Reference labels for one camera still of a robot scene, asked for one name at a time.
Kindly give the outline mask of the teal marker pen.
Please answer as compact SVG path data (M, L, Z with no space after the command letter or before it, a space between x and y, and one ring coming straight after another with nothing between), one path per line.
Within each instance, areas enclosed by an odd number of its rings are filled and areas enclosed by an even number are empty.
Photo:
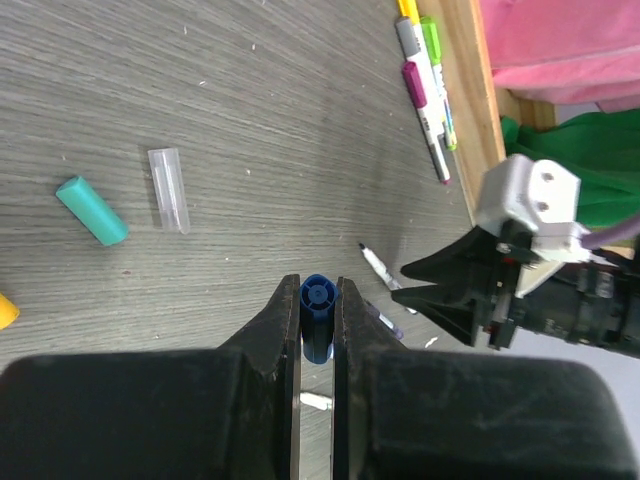
M331 397L314 392L302 391L300 393L300 402L320 411L330 411L333 409L333 400Z

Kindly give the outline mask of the yellow pen cap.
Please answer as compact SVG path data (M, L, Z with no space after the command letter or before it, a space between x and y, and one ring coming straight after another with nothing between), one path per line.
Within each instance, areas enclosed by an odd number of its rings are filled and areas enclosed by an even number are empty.
M6 296L0 294L0 329L9 327L20 315L20 309Z

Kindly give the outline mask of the magenta marker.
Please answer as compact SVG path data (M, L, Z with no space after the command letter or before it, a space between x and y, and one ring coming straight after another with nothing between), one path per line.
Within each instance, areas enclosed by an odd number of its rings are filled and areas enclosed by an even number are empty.
M451 174L438 136L432 129L433 122L429 119L427 98L422 86L418 65L414 61L407 60L402 66L402 75L419 118L438 179L442 184L448 184L451 181Z

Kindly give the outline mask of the grey marker pen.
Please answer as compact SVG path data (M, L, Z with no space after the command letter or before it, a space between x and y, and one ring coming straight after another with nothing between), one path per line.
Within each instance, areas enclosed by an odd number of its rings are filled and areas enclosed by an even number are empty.
M436 86L426 44L421 33L418 32L418 25L414 25L409 17L402 16L395 22L395 28L405 59L414 62L417 66L427 100L426 116L430 129L437 136L447 140L448 129L444 103Z

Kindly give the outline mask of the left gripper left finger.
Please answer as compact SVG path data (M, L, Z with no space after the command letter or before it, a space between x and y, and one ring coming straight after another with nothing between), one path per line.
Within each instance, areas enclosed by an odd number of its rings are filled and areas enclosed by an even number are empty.
M295 479L300 279L214 349L28 356L1 375L5 479Z

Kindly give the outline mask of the teal pen cap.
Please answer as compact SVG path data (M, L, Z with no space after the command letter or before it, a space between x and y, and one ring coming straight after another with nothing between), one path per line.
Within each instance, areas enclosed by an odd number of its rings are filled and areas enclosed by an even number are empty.
M128 226L83 177L67 180L55 195L103 246L127 238Z

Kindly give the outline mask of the purple marker pen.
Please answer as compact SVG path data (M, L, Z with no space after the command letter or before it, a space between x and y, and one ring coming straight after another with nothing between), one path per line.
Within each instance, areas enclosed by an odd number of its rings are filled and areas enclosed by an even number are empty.
M377 317L389 330L391 330L393 332L394 336L398 340L402 340L403 339L404 333L396 324L394 324L388 317L386 317L377 307L375 307L368 300L365 301L365 304L366 304L366 306L368 308L368 311L372 315Z

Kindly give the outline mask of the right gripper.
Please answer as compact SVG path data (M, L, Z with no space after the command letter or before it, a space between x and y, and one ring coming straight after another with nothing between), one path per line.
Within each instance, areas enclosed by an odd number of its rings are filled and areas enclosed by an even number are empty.
M433 285L402 288L392 299L415 310L466 346L475 346L488 322L495 287L488 285L504 255L498 239L474 227L452 244L401 267L400 273ZM511 346L517 330L570 344L639 356L639 240L630 259L599 249L596 259L567 264L531 293L511 299L506 320L484 328L488 346Z

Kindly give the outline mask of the clear pen cap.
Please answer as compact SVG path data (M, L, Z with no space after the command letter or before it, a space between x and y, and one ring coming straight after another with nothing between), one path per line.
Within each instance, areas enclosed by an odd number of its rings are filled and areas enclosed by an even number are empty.
M177 148L147 151L162 228L186 235L190 218Z

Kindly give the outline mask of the blue pen cap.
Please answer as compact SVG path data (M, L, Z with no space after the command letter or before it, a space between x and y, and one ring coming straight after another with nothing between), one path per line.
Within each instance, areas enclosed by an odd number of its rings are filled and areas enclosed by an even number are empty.
M333 352L335 305L339 289L320 274L309 276L300 287L300 327L305 358L325 364Z

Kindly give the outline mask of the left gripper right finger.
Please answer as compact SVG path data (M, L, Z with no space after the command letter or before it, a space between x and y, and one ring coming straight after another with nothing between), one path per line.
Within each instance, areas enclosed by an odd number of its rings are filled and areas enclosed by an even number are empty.
M632 479L603 379L562 360L405 347L338 280L336 479Z

